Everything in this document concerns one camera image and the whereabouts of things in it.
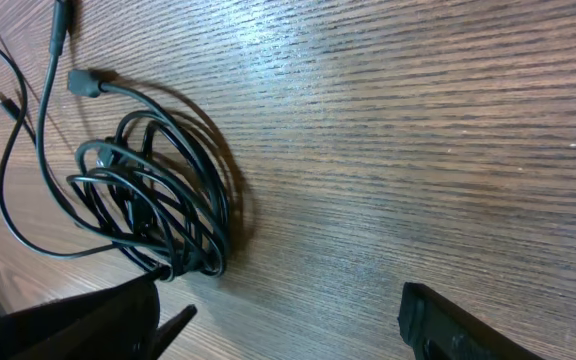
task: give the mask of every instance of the cable connector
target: cable connector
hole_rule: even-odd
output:
[[[18,120],[19,113],[21,112],[19,106],[17,106],[17,104],[15,104],[15,102],[12,101],[12,99],[7,98],[6,95],[2,93],[0,93],[0,106],[2,109],[4,109],[6,114],[10,116],[10,119],[12,121]]]
[[[101,79],[92,71],[71,70],[68,73],[68,90],[79,96],[97,97],[101,94]]]
[[[50,54],[61,56],[66,41],[66,33],[72,23],[73,8],[70,0],[55,0],[52,13],[52,32],[50,35]]]

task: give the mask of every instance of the coiled cable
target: coiled cable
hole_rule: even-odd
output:
[[[53,258],[73,259],[118,249],[144,271],[152,271],[161,266],[169,267],[170,271],[165,272],[162,280],[170,281],[188,271],[200,271],[209,276],[221,275],[225,270],[230,247],[229,202],[224,184],[201,143],[148,96],[127,87],[103,82],[90,72],[71,71],[69,88],[73,93],[91,97],[100,93],[128,96],[141,102],[147,110],[129,113],[119,122],[114,136],[105,140],[87,141],[75,152],[80,173],[68,176],[66,182],[87,211],[96,218],[97,224],[87,222],[78,214],[53,179],[46,160],[44,127],[65,37],[65,30],[56,31],[55,26],[64,27],[64,23],[68,24],[68,21],[59,20],[60,17],[69,16],[67,11],[58,8],[63,4],[68,5],[65,1],[55,2],[51,56],[34,134],[26,122],[28,95],[23,74],[15,62],[0,50],[0,58],[15,74],[21,90],[20,107],[12,100],[0,97],[2,107],[15,118],[15,125],[0,162],[0,209],[8,229],[31,250]],[[55,34],[61,40],[54,41]],[[135,151],[128,146],[125,133],[127,125],[138,119],[150,121],[146,126],[141,149]],[[33,244],[16,227],[6,206],[4,180],[10,154],[22,126],[31,138],[34,136],[41,175],[57,204],[78,227],[108,239],[110,244],[74,253],[58,253]],[[156,133],[161,133],[184,157],[199,185],[191,187],[188,179],[183,181],[154,160],[152,146]],[[84,157],[91,150],[98,152],[100,160],[97,167],[88,169]],[[153,184],[167,192],[158,190]],[[100,196],[99,186],[107,188],[121,212],[127,231],[111,215]],[[141,251],[143,249],[148,250],[150,255]]]

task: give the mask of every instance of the table surface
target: table surface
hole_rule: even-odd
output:
[[[51,4],[0,0],[35,96]],[[199,309],[166,358],[412,359],[397,314],[414,281],[544,358],[576,359],[576,1],[80,5],[46,125],[60,182],[80,143],[141,108],[76,98],[75,67],[114,70],[172,109],[192,100],[234,179],[226,274],[159,286],[162,319]],[[15,86],[0,62],[0,91]],[[0,110],[0,156],[11,129]],[[106,244],[58,209],[25,136],[6,197],[41,246]],[[138,274],[117,251],[34,254],[0,216],[14,309]]]

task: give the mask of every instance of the thin black wire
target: thin black wire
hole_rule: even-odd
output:
[[[73,259],[119,249],[144,271],[152,271],[160,266],[170,266],[171,271],[168,272],[166,280],[172,280],[175,276],[193,270],[210,276],[218,276],[224,272],[225,256],[229,252],[229,203],[219,173],[201,144],[190,133],[179,127],[172,116],[159,104],[138,91],[110,83],[101,85],[104,92],[129,96],[146,105],[149,111],[138,111],[126,115],[117,127],[114,143],[92,140],[83,143],[77,149],[75,159],[81,174],[68,176],[66,181],[95,216],[98,224],[90,224],[79,216],[51,177],[44,148],[46,110],[58,65],[56,56],[50,58],[37,116],[34,142],[39,169],[50,193],[75,224],[107,238],[111,244],[80,252],[58,253],[43,249],[24,237],[8,212],[4,197],[4,179],[20,128],[26,125],[28,95],[23,75],[17,65],[1,50],[0,57],[14,72],[21,89],[19,116],[0,162],[0,209],[8,229],[22,244],[37,253],[58,259]],[[128,148],[123,132],[129,122],[140,118],[152,120],[146,127],[141,151],[136,152]],[[172,172],[152,160],[152,143],[156,132],[162,133],[190,164],[202,184],[199,194]],[[90,150],[112,151],[116,161],[112,164],[104,164],[105,167],[88,170],[84,156]],[[173,198],[148,187],[145,180],[159,184],[168,190]],[[131,228],[130,232],[123,231],[107,210],[97,192],[96,185],[107,187],[126,224]],[[131,218],[135,212],[131,214],[130,211],[130,208],[140,205],[141,210],[138,212],[145,213],[147,219],[152,218],[152,222],[146,224],[150,226],[143,229],[135,226],[137,224],[134,224],[134,219]],[[183,223],[164,205],[182,215]],[[203,224],[202,218],[207,221],[208,226]],[[183,242],[175,238],[173,230],[181,235]],[[138,247],[148,249],[158,260],[140,252]]]

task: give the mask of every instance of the wooden table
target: wooden table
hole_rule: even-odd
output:
[[[115,70],[178,110],[155,88],[187,96],[237,165],[244,217],[227,273],[159,287],[163,319],[199,309],[167,358],[412,359],[397,314],[415,281],[544,358],[576,360],[576,1],[81,5],[46,127],[60,181],[81,142],[141,108],[76,98],[74,67]],[[0,0],[36,95],[51,16],[49,0]],[[0,91],[15,85],[0,63]],[[36,108],[31,97],[33,120]],[[0,110],[0,156],[11,128]],[[42,246],[105,244],[58,209],[26,137],[6,195]],[[36,255],[0,217],[15,309],[138,274],[116,251]]]

